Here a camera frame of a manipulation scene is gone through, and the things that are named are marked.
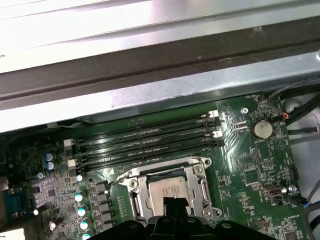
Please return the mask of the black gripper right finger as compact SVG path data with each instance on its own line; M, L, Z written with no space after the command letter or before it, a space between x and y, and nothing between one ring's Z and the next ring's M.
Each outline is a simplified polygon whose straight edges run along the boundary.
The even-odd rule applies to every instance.
M201 217L188 214L186 198L175 199L175 220L178 240L272 240L273 237L239 223L223 220L215 227Z

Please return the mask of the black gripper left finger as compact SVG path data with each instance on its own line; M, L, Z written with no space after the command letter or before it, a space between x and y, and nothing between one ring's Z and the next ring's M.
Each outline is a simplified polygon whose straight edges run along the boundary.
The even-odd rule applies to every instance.
M95 240L175 240L177 209L175 198L163 199L163 215L147 225L128 220L94 236Z

